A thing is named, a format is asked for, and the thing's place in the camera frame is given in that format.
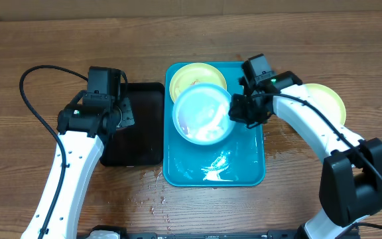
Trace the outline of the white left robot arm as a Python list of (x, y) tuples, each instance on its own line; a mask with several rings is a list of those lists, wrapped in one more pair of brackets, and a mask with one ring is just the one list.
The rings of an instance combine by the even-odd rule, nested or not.
[(21, 238), (75, 238), (84, 197), (103, 142), (81, 131), (59, 136), (54, 162), (34, 218)]

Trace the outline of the teal plastic serving tray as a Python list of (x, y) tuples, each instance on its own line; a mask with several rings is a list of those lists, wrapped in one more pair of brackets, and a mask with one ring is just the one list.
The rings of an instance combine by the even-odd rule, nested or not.
[(176, 187), (252, 187), (265, 177), (263, 126), (235, 124), (232, 133), (213, 145), (196, 145), (176, 130), (169, 84), (187, 63), (171, 65), (165, 74), (163, 175)]

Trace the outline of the light blue plate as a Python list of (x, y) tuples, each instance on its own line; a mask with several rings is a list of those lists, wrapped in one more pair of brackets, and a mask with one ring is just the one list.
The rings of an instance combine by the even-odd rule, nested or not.
[(221, 86), (199, 83), (177, 97), (172, 120), (177, 132), (190, 143), (214, 145), (225, 140), (235, 122), (229, 118), (231, 94)]

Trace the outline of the black rectangular water tray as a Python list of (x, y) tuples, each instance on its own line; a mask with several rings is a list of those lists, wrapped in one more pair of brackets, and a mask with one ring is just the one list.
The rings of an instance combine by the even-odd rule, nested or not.
[(100, 163), (106, 167), (158, 165), (163, 160), (164, 86), (132, 83), (119, 104), (122, 120), (105, 146)]

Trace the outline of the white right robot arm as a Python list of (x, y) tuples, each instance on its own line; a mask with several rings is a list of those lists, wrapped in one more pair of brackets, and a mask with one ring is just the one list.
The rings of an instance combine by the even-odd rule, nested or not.
[(276, 115), (287, 122), (322, 162), (320, 212), (302, 224), (295, 238), (350, 237), (382, 210), (382, 141), (365, 140), (316, 107), (292, 72), (248, 74), (242, 94), (232, 97), (229, 117), (251, 129)]

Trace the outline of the yellow plate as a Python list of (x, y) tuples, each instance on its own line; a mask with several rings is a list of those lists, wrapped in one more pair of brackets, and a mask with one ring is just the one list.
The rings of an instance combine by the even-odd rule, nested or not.
[(199, 83), (210, 83), (227, 89), (223, 74), (214, 66), (202, 62), (181, 66), (171, 77), (169, 93), (173, 102), (185, 89)]
[(314, 101), (323, 110), (328, 118), (341, 125), (346, 122), (346, 107), (340, 96), (331, 88), (322, 84), (305, 84), (308, 95), (314, 98)]

